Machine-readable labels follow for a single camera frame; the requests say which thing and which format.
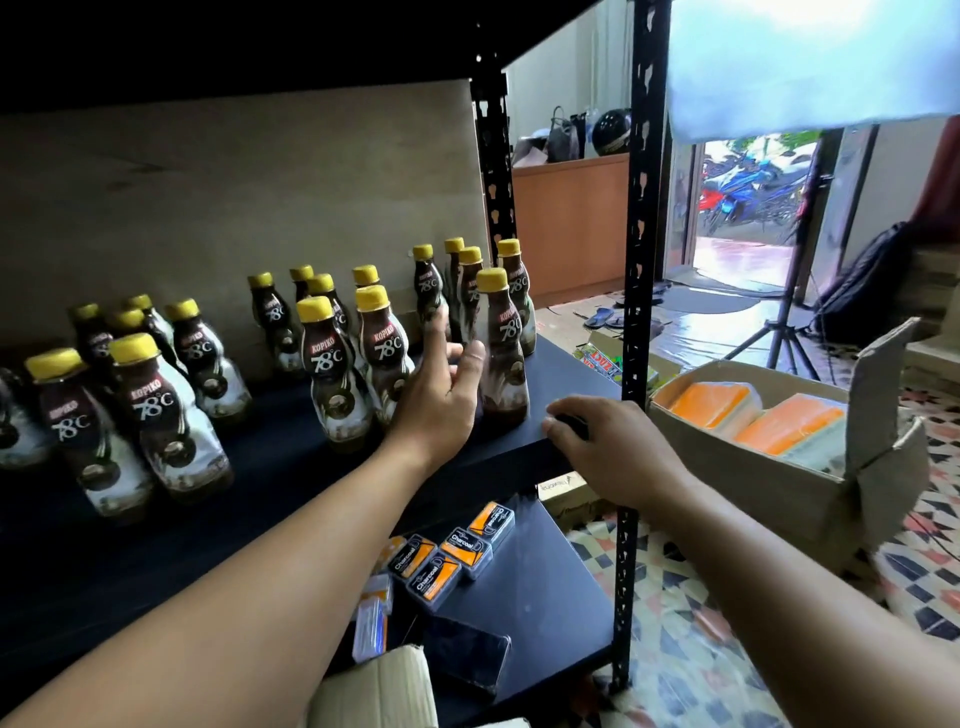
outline open cardboard box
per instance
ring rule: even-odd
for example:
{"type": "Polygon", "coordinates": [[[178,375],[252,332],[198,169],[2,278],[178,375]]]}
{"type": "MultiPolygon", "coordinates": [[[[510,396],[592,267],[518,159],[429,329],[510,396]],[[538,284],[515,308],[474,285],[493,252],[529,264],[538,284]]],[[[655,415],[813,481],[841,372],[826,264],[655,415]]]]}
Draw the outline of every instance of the open cardboard box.
{"type": "Polygon", "coordinates": [[[831,570],[864,545],[873,549],[902,528],[927,487],[924,422],[900,407],[903,353],[917,319],[861,352],[850,392],[736,361],[713,361],[658,389],[651,419],[690,471],[724,497],[831,570]],[[843,477],[786,463],[722,440],[667,407],[698,381],[753,384],[770,408],[796,393],[848,403],[843,477]]]}

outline wooden cabinet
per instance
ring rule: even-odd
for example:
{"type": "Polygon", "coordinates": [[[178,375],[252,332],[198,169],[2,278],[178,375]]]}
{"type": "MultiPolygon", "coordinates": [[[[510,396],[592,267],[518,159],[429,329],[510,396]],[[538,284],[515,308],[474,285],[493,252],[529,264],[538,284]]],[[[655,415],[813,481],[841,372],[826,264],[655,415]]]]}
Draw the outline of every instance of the wooden cabinet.
{"type": "Polygon", "coordinates": [[[623,288],[629,160],[514,170],[516,234],[537,307],[623,288]]]}

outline white wall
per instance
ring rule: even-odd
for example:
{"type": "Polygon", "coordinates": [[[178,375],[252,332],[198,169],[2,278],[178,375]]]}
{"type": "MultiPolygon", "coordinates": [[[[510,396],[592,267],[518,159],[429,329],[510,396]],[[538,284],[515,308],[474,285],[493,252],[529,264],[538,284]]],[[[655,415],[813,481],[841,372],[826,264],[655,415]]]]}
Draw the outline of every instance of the white wall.
{"type": "Polygon", "coordinates": [[[881,232],[913,215],[946,123],[938,118],[880,126],[843,265],[881,232]]]}
{"type": "Polygon", "coordinates": [[[466,81],[0,118],[0,346],[72,338],[64,309],[192,297],[245,375],[269,373],[246,276],[374,263],[410,292],[411,248],[486,245],[466,81]]]}

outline right hand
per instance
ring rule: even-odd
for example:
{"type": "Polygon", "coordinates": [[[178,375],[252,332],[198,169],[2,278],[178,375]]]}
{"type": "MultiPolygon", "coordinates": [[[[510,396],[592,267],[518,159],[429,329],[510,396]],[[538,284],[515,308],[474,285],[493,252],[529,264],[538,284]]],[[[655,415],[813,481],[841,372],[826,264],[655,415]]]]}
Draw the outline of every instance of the right hand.
{"type": "Polygon", "coordinates": [[[695,482],[635,402],[573,395],[552,402],[546,411],[587,422],[588,440],[550,416],[543,420],[543,432],[598,496],[658,519],[695,482]]]}

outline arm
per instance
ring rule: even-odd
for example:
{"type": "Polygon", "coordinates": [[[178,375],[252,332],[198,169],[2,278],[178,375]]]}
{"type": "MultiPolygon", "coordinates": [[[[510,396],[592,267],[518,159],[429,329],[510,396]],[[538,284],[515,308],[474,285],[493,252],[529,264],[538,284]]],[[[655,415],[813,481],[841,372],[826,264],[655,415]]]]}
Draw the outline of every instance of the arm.
{"type": "Polygon", "coordinates": [[[693,477],[634,403],[547,411],[587,420],[589,441],[544,429],[599,495],[670,533],[793,725],[957,724],[960,664],[693,477]]]}
{"type": "Polygon", "coordinates": [[[5,728],[296,725],[404,507],[472,429],[483,347],[468,347],[459,372],[448,366],[445,323],[435,317],[375,455],[69,668],[5,728]]]}

